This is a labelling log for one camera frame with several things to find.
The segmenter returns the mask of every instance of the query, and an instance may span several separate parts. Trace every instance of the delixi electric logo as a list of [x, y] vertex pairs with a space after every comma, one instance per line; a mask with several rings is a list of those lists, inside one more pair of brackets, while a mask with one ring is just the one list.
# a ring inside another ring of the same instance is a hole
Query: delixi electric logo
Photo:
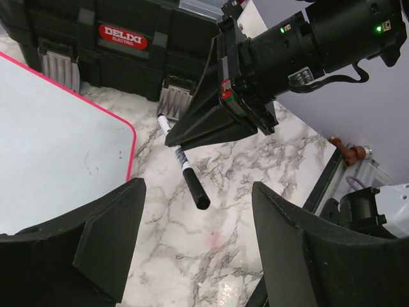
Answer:
[[107, 26], [105, 24], [102, 24], [99, 27], [99, 33], [104, 40], [120, 43], [136, 49], [143, 50], [148, 46], [146, 38], [142, 35]]

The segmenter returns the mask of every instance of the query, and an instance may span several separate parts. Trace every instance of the toolbox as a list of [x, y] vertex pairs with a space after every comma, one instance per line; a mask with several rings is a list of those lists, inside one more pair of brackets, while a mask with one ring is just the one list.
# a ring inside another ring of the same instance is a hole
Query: toolbox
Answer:
[[158, 101], [169, 90], [192, 95], [219, 32], [221, 6], [222, 0], [0, 0], [0, 22], [28, 66], [66, 87], [79, 91], [86, 81]]

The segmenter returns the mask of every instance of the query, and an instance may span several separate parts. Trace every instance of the wire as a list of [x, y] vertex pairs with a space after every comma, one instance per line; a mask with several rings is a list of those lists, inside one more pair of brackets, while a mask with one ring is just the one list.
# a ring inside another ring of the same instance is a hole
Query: wire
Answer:
[[316, 81], [311, 84], [306, 84], [306, 85], [294, 85], [294, 84], [289, 84], [289, 90], [293, 91], [294, 93], [299, 93], [299, 94], [304, 94], [304, 93], [310, 93], [312, 91], [318, 90], [319, 88], [322, 88], [323, 86], [334, 83], [334, 82], [346, 82], [346, 83], [365, 83], [369, 80], [369, 74], [360, 68], [358, 66], [358, 63], [354, 63], [352, 65], [353, 69], [358, 73], [360, 76], [359, 80], [356, 80], [348, 75], [332, 75], [330, 77], [325, 78], [324, 80], [321, 81]]
[[348, 185], [354, 190], [354, 191], [358, 191], [359, 188], [354, 184], [355, 182], [361, 186], [361, 188], [365, 189], [366, 185], [364, 185], [364, 183], [362, 181], [360, 181], [357, 177], [353, 177], [353, 176], [347, 176], [345, 177], [346, 182], [348, 183]]

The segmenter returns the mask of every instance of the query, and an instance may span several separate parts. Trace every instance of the brown pipe fitting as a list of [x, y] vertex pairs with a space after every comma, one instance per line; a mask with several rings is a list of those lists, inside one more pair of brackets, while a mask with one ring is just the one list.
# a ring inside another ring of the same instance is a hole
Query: brown pipe fitting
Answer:
[[346, 167], [353, 166], [357, 161], [368, 159], [372, 156], [372, 149], [368, 146], [353, 146], [346, 148], [340, 138], [335, 136], [330, 138], [330, 142], [338, 148], [344, 157]]

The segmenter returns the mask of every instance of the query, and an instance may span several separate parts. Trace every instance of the marble table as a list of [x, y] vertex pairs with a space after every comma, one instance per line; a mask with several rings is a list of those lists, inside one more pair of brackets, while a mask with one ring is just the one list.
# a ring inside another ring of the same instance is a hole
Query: marble table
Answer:
[[[24, 62], [0, 36], [0, 51]], [[280, 125], [262, 134], [187, 152], [212, 204], [194, 205], [156, 121], [157, 104], [109, 88], [81, 94], [137, 131], [133, 175], [148, 187], [123, 302], [118, 307], [245, 306], [263, 274], [252, 217], [251, 189], [264, 182], [302, 206], [335, 148], [276, 103]]]

